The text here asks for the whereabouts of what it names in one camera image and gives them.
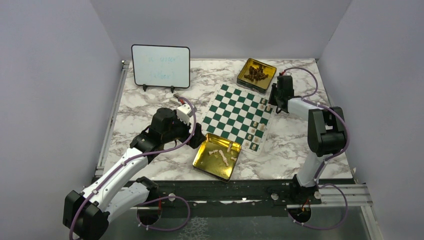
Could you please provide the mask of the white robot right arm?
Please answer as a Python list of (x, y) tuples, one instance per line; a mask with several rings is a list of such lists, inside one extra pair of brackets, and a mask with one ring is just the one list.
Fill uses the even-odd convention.
[(309, 103), (294, 93), (293, 78), (280, 75), (272, 84), (269, 104), (276, 113), (285, 112), (307, 121), (309, 153), (300, 171), (289, 185), (289, 199), (300, 204), (314, 196), (325, 165), (331, 158), (345, 151), (348, 132), (341, 107), (327, 107)]

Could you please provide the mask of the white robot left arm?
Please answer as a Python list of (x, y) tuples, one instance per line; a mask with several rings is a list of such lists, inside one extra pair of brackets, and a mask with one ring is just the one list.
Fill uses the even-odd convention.
[(72, 190), (64, 200), (62, 223), (69, 228), (69, 238), (98, 240), (109, 224), (137, 205), (152, 205), (159, 199), (158, 185), (147, 177), (138, 178), (128, 188), (124, 186), (155, 157), (165, 153), (165, 144), (180, 142), (196, 149), (206, 139), (200, 123), (195, 119), (195, 108), (183, 104), (177, 109), (161, 107), (153, 115), (150, 125), (134, 137), (120, 160), (102, 177), (82, 191)]

